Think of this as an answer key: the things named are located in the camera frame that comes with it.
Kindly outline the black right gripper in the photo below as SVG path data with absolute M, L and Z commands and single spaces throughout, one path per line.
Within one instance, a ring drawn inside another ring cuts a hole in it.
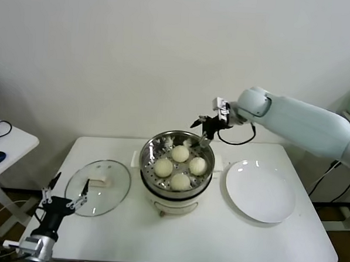
M 195 128 L 202 124 L 203 133 L 198 142 L 199 146 L 202 148 L 210 145 L 210 143 L 214 140 L 214 135 L 216 132 L 232 127 L 226 121 L 221 121 L 217 115 L 213 118 L 209 117 L 208 115 L 200 115 L 199 118 L 192 123 L 190 128 Z

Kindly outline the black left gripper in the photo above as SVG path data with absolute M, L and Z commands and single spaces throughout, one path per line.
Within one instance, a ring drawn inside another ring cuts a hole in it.
M 49 182 L 47 187 L 42 188 L 42 200 L 43 209 L 45 216 L 42 220 L 42 228 L 50 232 L 56 232 L 64 217 L 74 213 L 74 210 L 78 210 L 84 204 L 87 203 L 89 183 L 88 179 L 81 191 L 80 196 L 75 200 L 66 199 L 58 196 L 51 196 L 52 190 L 57 184 L 61 172 L 57 173 L 56 176 Z

